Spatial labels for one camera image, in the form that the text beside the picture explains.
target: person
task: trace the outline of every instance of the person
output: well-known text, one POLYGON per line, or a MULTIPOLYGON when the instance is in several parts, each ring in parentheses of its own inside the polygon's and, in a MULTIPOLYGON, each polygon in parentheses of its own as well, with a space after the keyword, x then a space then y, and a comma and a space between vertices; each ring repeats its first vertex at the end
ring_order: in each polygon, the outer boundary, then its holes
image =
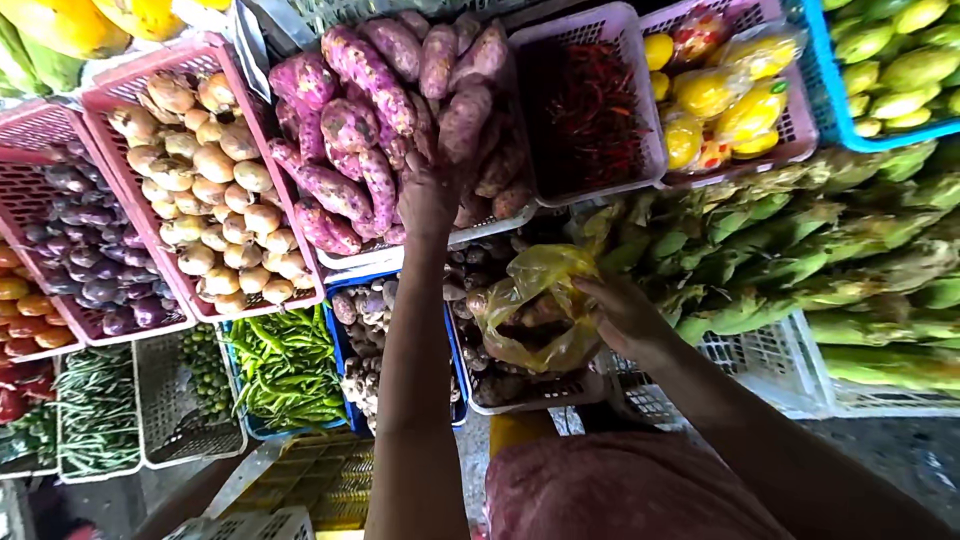
MULTIPOLYGON (((416 152, 407 163, 414 174, 399 199, 407 242, 380 375, 366 538, 469 538, 442 296, 460 186, 416 152)), ((596 300, 607 345, 650 374, 723 461, 677 434, 545 436, 545 415, 493 417, 492 431, 496 423, 515 434, 491 434, 493 540, 953 537, 896 487, 727 377, 631 283, 574 285, 596 300)))

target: purple sweet potato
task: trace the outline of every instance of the purple sweet potato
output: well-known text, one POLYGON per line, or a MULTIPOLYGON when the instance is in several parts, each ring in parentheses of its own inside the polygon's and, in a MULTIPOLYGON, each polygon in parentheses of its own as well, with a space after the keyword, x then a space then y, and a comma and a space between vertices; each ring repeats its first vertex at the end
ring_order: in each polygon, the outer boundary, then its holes
POLYGON ((495 81, 500 68, 507 62, 507 33, 499 20, 495 20, 484 30, 450 74, 452 90, 462 79, 478 75, 488 81, 495 81))
POLYGON ((474 159, 477 141, 493 106, 486 86, 468 86, 458 91, 440 115, 438 149, 447 163, 456 165, 474 159))
POLYGON ((413 32, 414 36, 417 36, 417 39, 420 41, 423 41, 427 33, 430 32, 430 23, 423 18, 423 15, 414 10, 403 10, 394 15, 394 17, 403 24, 403 26, 407 27, 410 32, 413 32))
POLYGON ((338 255, 360 253, 361 241, 342 216, 326 211, 316 199, 304 197, 294 205, 294 219, 314 246, 338 255))
POLYGON ((396 209, 396 184, 390 170, 390 162, 377 148, 360 153, 360 169, 363 171, 367 189, 373 200, 373 230, 377 236, 384 234, 394 220, 396 209))
POLYGON ((319 164, 323 163, 326 158, 321 119, 318 110, 311 110, 300 115, 300 158, 304 163, 319 164))
POLYGON ((470 48, 470 44, 473 43, 473 39, 477 37, 481 28, 483 28, 483 25, 471 12, 465 12, 453 21, 453 29, 457 32, 458 57, 470 48))
POLYGON ((345 25, 324 32, 324 57, 341 77, 357 83, 401 135, 411 135, 416 112, 403 87, 376 50, 345 25))
POLYGON ((380 51, 401 79, 413 83, 420 76, 420 40, 403 24, 380 18, 362 23, 357 32, 380 51))
POLYGON ((363 180, 363 171, 360 170, 360 159, 356 154, 350 152, 341 152, 330 145, 330 141, 324 142, 326 158, 333 163, 333 167, 340 171, 340 174, 347 178, 360 182, 363 180))
POLYGON ((360 152, 379 139, 376 114, 361 103, 343 98, 326 104, 320 128, 330 145, 344 152, 360 152))
POLYGON ((514 217, 527 205, 533 192, 524 179, 517 178, 493 197, 493 216, 497 219, 514 217))
POLYGON ((526 153, 513 140, 506 140, 480 168, 480 182, 473 192, 481 197, 496 197, 520 172, 526 153))
POLYGON ((333 99, 337 78, 318 52, 291 57, 270 70, 270 88, 299 112, 320 110, 333 99))
POLYGON ((284 138, 297 140, 300 137, 300 117, 297 116, 297 110, 284 99, 276 102, 276 120, 284 138))
POLYGON ((450 72, 457 61, 457 32, 438 24, 423 40, 420 58, 420 93, 426 99, 444 99, 450 87, 450 72))

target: hand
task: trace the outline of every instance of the hand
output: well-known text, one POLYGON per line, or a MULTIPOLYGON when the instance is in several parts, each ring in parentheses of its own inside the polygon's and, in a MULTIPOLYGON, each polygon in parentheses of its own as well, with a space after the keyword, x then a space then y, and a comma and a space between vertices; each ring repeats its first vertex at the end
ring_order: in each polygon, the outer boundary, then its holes
POLYGON ((670 363, 672 348, 683 343, 635 284, 620 277, 601 283, 574 278, 573 285, 597 301, 593 312, 600 337, 640 369, 656 372, 670 363))
POLYGON ((431 168, 419 152, 407 154, 407 176, 400 192, 399 212, 408 238, 444 239, 457 215, 460 187, 449 170, 431 168))

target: blue plastic basket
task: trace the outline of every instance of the blue plastic basket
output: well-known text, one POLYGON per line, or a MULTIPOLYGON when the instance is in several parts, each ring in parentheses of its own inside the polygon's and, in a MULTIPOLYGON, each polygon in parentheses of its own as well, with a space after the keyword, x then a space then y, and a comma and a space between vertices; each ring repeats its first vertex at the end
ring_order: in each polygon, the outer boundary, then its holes
MULTIPOLYGON (((225 321, 220 323, 220 330, 224 334, 229 334, 230 329, 232 328, 233 328, 233 321, 225 321)), ((240 392, 243 390, 243 379, 241 379, 240 377, 240 364, 239 362, 237 362, 236 352, 234 351, 233 346, 227 343, 225 344, 225 347, 227 349, 227 356, 230 360, 229 362, 230 375, 233 377, 233 383, 236 386, 237 395, 239 396, 240 392)), ((338 366, 340 363, 342 362, 340 361, 339 356, 337 356, 338 366)), ((347 396, 344 396, 345 405, 349 405, 346 403, 346 401, 347 401, 347 396)), ((244 423, 244 427, 246 427, 247 429, 247 433, 249 433, 250 436, 253 437, 254 439, 261 440, 261 441, 269 441, 270 439, 286 437, 288 435, 308 433, 313 430, 312 428, 297 428, 295 430, 284 430, 284 431, 271 430, 267 428, 267 422, 264 419, 256 415, 249 414, 246 409, 243 410, 243 423, 244 423)), ((330 430, 333 428, 339 428, 340 426, 343 426, 346 423, 347 421, 344 420, 343 418, 338 418, 336 420, 331 420, 329 422, 320 424, 320 428, 323 430, 330 430)))
MULTIPOLYGON (((351 278, 348 280, 343 280, 332 284, 326 289, 326 297, 332 298, 334 294, 337 293, 340 289, 344 287, 349 287, 351 285, 366 284, 372 282, 377 278, 393 277, 396 275, 396 272, 382 272, 380 274, 372 274, 369 276, 363 276, 359 278, 351 278)), ((350 347, 349 337, 347 336, 347 329, 344 328, 344 325, 337 320, 333 315, 333 309, 328 305, 327 302, 323 303, 324 306, 324 317, 326 319, 326 327, 330 329, 330 335, 333 336, 333 354, 337 358, 337 373, 341 376, 345 373, 344 368, 344 359, 349 358, 353 355, 353 348, 350 347)), ((457 350, 457 338, 453 333, 453 321, 450 318, 450 310, 444 304, 444 322, 446 323, 446 338, 450 342, 450 353, 453 355, 453 367, 454 373, 456 373, 456 381, 460 386, 460 400, 454 404, 453 418, 450 419, 450 425, 453 426, 455 430, 461 427, 467 422, 467 384, 465 383, 465 374, 463 372, 463 362, 460 361, 460 356, 457 350)), ((372 436, 370 429, 367 427, 367 417, 364 416, 363 412, 360 411, 360 408, 356 404, 347 402, 347 417, 350 422, 350 429, 357 433, 360 436, 372 436)))
POLYGON ((960 132, 960 118, 941 120, 910 132, 896 135, 862 137, 853 131, 853 118, 847 106, 840 68, 833 56, 827 20, 821 0, 781 0, 786 18, 810 34, 806 51, 799 59, 804 75, 810 111, 827 143, 840 143, 856 152, 881 152, 960 132))

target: clear plastic bag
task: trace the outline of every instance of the clear plastic bag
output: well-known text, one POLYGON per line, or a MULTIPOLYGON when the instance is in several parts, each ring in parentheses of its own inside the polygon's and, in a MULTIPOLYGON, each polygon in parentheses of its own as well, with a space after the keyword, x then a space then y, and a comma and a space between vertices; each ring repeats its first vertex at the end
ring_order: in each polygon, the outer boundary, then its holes
POLYGON ((485 303, 468 299, 487 353, 537 373, 583 367, 600 343, 589 317, 595 301, 574 287, 570 278, 598 278, 593 257, 569 244, 536 245, 507 265, 507 275, 510 278, 490 287, 485 303), (538 351, 529 351, 519 341, 502 335, 497 327, 544 291, 553 295, 573 326, 538 351))

